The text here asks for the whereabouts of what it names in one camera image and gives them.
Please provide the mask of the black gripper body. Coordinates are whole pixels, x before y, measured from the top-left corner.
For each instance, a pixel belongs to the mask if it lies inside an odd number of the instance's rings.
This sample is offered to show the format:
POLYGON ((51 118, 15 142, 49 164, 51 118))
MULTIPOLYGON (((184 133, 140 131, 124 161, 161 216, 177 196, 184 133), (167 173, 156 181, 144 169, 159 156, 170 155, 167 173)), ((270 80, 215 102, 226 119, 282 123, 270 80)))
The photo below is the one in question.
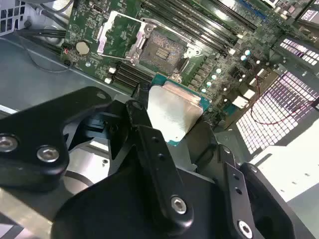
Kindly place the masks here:
MULTIPOLYGON (((193 203, 194 222, 181 239, 230 239, 222 193, 206 178, 178 170, 193 203)), ((168 239, 154 224, 135 168, 107 177, 69 199, 56 215, 54 239, 168 239)))

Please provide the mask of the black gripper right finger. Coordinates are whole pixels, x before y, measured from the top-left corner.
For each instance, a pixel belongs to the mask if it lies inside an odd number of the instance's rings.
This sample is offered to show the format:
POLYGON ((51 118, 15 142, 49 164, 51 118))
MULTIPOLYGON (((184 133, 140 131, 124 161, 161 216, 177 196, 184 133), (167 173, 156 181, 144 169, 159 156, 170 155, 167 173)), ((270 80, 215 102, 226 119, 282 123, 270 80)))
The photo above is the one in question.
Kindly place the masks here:
POLYGON ((223 231, 232 239, 309 239, 311 233, 263 173, 253 164, 238 164, 205 121, 191 129, 191 161, 196 172, 221 191, 223 231))

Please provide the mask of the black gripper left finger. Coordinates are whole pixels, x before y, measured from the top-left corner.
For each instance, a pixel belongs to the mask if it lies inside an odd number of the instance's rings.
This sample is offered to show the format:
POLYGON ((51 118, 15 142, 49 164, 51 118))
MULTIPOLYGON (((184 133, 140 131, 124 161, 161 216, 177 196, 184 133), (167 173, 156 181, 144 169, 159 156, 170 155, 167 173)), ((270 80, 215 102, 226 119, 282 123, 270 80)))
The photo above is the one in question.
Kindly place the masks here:
POLYGON ((185 230, 194 220, 162 133, 151 125, 146 109, 137 101, 116 103, 96 87, 85 87, 0 121, 0 184, 30 191, 55 189, 69 164, 69 148, 81 122, 98 113, 120 122, 115 152, 129 141, 137 150, 156 218, 169 230, 185 230), (74 130, 66 133, 71 125, 74 130))

